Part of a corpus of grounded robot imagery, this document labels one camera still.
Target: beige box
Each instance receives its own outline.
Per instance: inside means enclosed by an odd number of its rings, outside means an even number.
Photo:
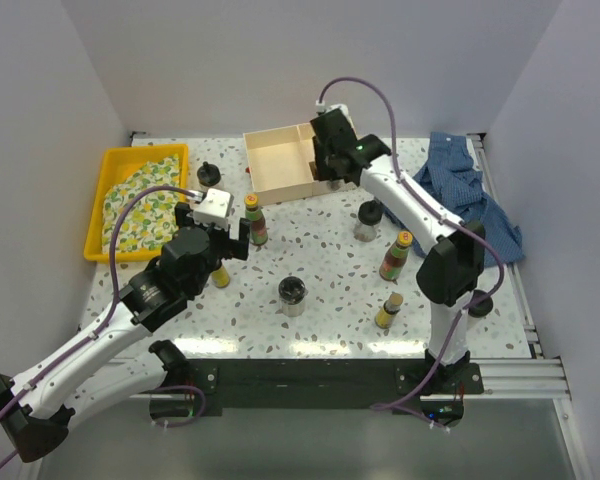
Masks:
[[[244,134],[251,183],[260,205],[356,188],[341,180],[315,179],[312,138],[310,123]]]

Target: white backdrop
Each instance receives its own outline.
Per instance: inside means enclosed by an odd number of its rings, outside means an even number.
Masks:
[[[600,479],[600,0],[564,0],[487,135],[548,355],[560,355]]]
[[[0,373],[75,332],[100,158],[123,133],[59,0],[0,0]],[[12,450],[0,426],[0,460]]]
[[[335,76],[400,133],[483,132],[559,0],[63,0],[125,127],[242,134],[307,121]],[[362,131],[382,105],[338,87]]]

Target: tabletop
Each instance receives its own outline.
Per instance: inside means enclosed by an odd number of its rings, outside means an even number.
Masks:
[[[473,145],[467,142],[479,168]],[[203,161],[220,168],[225,189],[235,197],[230,222],[232,234],[237,235],[244,196],[252,188],[243,140],[135,138],[133,146],[165,143],[189,146],[189,188],[197,187],[195,172]],[[400,163],[410,175],[426,161],[428,146],[428,138],[398,140]],[[361,243],[353,238],[358,207],[371,198],[358,188],[263,207],[269,241],[263,247],[250,246],[246,262],[225,262],[231,283],[224,289],[209,284],[186,311],[117,358],[133,358],[160,339],[172,340],[188,357],[422,357],[430,333],[429,301],[415,280],[422,259],[411,251],[395,283],[379,276],[378,267],[399,229],[383,218],[374,241]],[[118,264],[120,284],[144,266]],[[299,317],[288,318],[280,310],[277,286],[288,275],[301,278],[308,289],[306,308]],[[486,269],[478,288],[489,290],[496,279],[497,269]],[[507,274],[494,295],[494,310],[482,319],[469,318],[472,358],[531,356],[514,288]],[[403,295],[404,304],[392,327],[382,330],[374,317],[394,291]],[[108,265],[98,264],[80,326],[98,316],[111,295]]]

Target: gray floor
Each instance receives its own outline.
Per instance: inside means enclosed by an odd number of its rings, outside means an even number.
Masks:
[[[41,478],[570,479],[552,405],[473,401],[450,435],[406,416],[304,410],[227,410],[164,433],[135,400],[73,432]]]

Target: patterned cloth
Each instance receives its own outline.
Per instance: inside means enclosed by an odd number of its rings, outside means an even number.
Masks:
[[[178,155],[159,162],[148,162],[127,180],[114,185],[104,198],[102,211],[102,252],[109,252],[111,233],[118,216],[141,191],[156,185],[179,186],[180,162]],[[178,194],[155,192],[142,198],[129,212],[118,235],[117,252],[159,250],[176,231],[174,207]]]
[[[507,214],[482,189],[482,172],[473,169],[466,137],[432,132],[427,163],[413,177],[433,198],[465,222],[478,219],[484,225],[487,241],[505,263],[524,258],[522,232],[509,222]],[[415,252],[424,256],[420,245]],[[496,264],[485,251],[485,266]]]

